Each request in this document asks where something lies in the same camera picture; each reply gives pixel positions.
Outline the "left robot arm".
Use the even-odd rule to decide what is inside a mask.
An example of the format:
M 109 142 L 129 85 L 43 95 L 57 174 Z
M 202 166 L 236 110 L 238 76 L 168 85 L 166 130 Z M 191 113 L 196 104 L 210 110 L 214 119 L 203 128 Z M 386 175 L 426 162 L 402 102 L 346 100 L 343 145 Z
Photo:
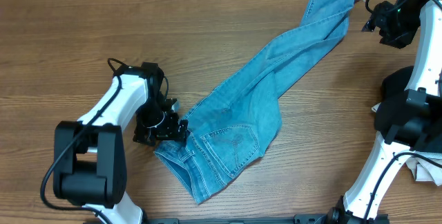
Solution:
M 54 162 L 42 180 L 40 196 L 53 180 L 54 195 L 71 203 L 71 211 L 90 211 L 101 223 L 147 223 L 146 212 L 126 192 L 123 132 L 136 121 L 134 142 L 186 142 L 188 122 L 177 114 L 179 102 L 161 92 L 167 81 L 156 63 L 120 63 L 102 99 L 77 121 L 55 129 Z

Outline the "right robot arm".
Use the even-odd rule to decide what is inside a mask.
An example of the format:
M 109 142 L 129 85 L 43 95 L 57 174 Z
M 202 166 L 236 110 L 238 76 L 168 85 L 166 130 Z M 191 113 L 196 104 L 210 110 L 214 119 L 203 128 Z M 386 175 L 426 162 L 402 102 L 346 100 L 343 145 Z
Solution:
M 361 173 L 335 207 L 317 223 L 388 223 L 379 205 L 409 158 L 441 153 L 441 0 L 396 0 L 369 8 L 363 31 L 379 30 L 380 43 L 411 44 L 420 32 L 413 66 L 387 76 L 374 120 L 376 139 Z

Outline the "blue denim jeans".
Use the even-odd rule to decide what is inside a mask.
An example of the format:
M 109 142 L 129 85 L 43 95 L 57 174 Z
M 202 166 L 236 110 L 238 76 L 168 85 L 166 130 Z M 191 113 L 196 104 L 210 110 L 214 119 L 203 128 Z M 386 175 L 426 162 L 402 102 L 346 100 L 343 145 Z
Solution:
M 297 28 L 272 39 L 190 109 L 184 142 L 167 140 L 155 155 L 196 203 L 223 190 L 278 135 L 278 100 L 347 34 L 359 0 L 309 0 Z

